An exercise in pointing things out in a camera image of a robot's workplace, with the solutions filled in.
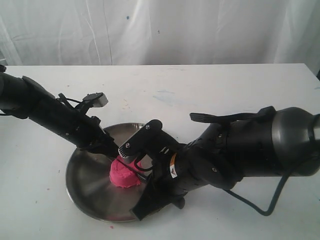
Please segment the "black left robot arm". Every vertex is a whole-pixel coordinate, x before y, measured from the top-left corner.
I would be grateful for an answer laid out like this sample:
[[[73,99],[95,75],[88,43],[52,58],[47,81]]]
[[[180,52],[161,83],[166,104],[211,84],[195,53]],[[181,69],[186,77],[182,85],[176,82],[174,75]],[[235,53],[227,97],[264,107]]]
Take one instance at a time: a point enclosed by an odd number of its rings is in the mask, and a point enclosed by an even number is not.
[[[102,92],[86,95],[76,106],[62,93],[55,97],[33,79],[15,77],[0,67],[0,109],[3,116],[30,119],[77,146],[79,150],[118,156],[118,146],[100,126],[101,120],[88,116],[90,108],[104,107],[108,99]]]

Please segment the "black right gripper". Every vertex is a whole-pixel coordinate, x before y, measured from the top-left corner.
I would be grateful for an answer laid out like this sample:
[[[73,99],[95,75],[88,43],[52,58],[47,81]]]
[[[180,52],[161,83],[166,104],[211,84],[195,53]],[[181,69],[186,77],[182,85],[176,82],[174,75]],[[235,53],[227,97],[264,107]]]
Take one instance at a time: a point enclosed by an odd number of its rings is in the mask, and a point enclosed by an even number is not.
[[[151,179],[137,203],[129,210],[136,220],[141,221],[169,204],[183,209],[185,195],[207,185],[186,159],[186,146],[184,143],[170,144],[154,155],[156,159]]]

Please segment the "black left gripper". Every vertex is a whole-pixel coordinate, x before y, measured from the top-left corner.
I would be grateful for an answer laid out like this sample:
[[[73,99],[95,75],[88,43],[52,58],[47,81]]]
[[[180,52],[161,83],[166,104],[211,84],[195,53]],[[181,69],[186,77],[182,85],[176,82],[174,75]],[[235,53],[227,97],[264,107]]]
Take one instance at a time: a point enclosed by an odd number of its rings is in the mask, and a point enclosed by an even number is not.
[[[86,115],[89,103],[78,101],[78,105],[72,106],[69,101],[66,97],[40,100],[37,123],[90,153],[116,158],[119,147],[114,139],[102,130],[97,117]]]

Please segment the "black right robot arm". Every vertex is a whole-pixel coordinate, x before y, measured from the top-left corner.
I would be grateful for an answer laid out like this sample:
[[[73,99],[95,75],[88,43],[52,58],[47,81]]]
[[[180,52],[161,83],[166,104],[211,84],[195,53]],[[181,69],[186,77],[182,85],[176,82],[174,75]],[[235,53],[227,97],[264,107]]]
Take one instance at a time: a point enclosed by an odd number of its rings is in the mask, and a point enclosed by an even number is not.
[[[320,169],[320,117],[298,107],[215,116],[191,113],[208,127],[184,144],[163,131],[161,121],[147,122],[125,144],[138,158],[152,160],[146,187],[131,213],[138,220],[167,205],[182,209],[185,195],[210,185],[232,194],[248,177],[280,177],[267,210],[269,216],[289,177],[307,177]]]

